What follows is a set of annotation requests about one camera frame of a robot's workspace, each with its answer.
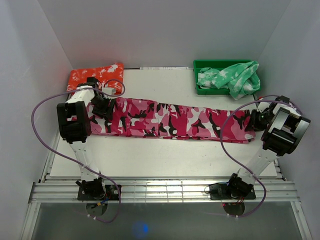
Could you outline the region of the pink camouflage trousers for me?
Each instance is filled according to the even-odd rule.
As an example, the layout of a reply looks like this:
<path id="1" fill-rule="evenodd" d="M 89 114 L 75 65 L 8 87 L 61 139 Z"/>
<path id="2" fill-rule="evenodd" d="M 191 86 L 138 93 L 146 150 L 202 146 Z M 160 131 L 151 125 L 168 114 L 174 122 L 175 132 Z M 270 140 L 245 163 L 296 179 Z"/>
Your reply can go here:
<path id="1" fill-rule="evenodd" d="M 160 103 L 154 100 L 118 97 L 112 119 L 87 113 L 94 135 L 175 140 L 223 140 L 246 144 L 255 139 L 249 129 L 251 112 Z"/>

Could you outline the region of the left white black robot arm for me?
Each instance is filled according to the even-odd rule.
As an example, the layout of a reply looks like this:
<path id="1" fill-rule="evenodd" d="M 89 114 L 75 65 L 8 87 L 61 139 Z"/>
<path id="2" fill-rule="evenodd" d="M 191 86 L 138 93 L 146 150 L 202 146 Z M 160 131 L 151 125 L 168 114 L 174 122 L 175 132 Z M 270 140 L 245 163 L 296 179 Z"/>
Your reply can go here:
<path id="1" fill-rule="evenodd" d="M 76 184 L 81 187 L 81 193 L 95 200 L 103 199 L 106 187 L 91 151 L 87 147 L 87 138 L 92 134 L 91 121 L 87 112 L 89 104 L 93 104 L 93 115 L 112 118 L 115 99 L 104 97 L 98 92 L 98 79 L 88 77 L 85 83 L 77 85 L 77 92 L 64 103 L 56 107 L 60 136 L 72 148 L 76 160 L 80 162 L 81 181 Z"/>

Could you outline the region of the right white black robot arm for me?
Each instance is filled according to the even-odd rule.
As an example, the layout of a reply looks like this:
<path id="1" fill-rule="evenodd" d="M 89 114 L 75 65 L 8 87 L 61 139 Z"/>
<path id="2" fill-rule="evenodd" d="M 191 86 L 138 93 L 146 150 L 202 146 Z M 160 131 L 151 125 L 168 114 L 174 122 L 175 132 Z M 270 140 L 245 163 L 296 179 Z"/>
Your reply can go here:
<path id="1" fill-rule="evenodd" d="M 261 147 L 246 166 L 231 175 L 226 194 L 232 199 L 251 194 L 265 168 L 297 148 L 310 123 L 286 96 L 276 96 L 270 102 L 260 100 L 257 109 L 251 112 L 248 127 L 263 132 Z"/>

